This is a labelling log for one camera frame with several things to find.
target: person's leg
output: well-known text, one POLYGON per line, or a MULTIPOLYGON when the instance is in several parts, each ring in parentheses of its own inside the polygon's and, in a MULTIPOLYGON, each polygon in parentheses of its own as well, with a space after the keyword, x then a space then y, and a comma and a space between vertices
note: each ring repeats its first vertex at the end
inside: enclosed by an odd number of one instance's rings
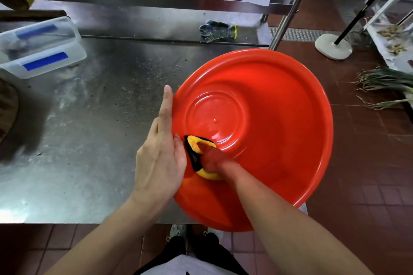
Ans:
POLYGON ((219 244, 219 239, 213 232, 202 236, 194 236, 192 247, 195 256, 199 260, 214 264, 238 275, 248 275, 231 252, 219 244))
POLYGON ((151 262, 148 262, 139 270, 137 270, 133 275, 140 275, 143 272, 151 269, 152 267, 158 266, 169 262, 173 258, 180 256, 181 254, 186 254, 186 245, 185 245, 185 225, 173 225, 169 236, 170 240, 166 243, 163 251, 155 257, 151 262))

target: forearm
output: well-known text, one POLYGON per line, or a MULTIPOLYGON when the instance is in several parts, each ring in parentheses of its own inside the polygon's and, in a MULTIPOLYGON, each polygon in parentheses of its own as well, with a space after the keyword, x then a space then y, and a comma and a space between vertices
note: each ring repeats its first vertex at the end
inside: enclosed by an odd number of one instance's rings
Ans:
POLYGON ((283 274, 371 274, 340 241, 249 173, 234 181, 242 206, 283 274))
POLYGON ((162 209, 128 199, 80 241, 46 275, 111 274, 162 209))

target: black pants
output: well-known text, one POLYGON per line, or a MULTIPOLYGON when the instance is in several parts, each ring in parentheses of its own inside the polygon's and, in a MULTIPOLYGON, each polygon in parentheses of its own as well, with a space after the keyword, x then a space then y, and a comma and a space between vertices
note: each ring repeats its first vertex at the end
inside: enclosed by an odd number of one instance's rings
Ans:
MULTIPOLYGON (((219 239, 214 233, 208 233, 206 236, 196 236, 192 240, 192 247, 195 256, 204 262, 208 262, 238 275, 248 275, 240 266, 233 255, 219 244, 219 239)), ((155 257, 133 275, 140 275, 143 272, 169 262, 173 258, 186 254, 185 239, 181 236, 175 236, 165 245, 160 255, 155 257)))

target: brown round object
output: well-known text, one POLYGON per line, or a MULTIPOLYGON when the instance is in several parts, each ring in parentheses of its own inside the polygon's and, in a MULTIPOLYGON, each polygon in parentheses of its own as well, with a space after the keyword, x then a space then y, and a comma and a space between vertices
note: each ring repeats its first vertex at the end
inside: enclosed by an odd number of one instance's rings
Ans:
POLYGON ((12 128, 18 111, 16 89, 0 79, 0 142, 12 128))

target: person's left hand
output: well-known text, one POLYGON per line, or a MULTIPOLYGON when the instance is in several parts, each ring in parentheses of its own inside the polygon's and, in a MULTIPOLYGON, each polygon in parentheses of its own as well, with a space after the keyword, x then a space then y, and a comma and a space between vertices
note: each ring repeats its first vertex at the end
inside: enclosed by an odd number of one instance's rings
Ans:
POLYGON ((178 134, 172 137, 172 101, 172 89, 166 85, 159 117, 136 154, 132 197, 156 208, 166 206, 178 191, 187 163, 182 140, 178 134))

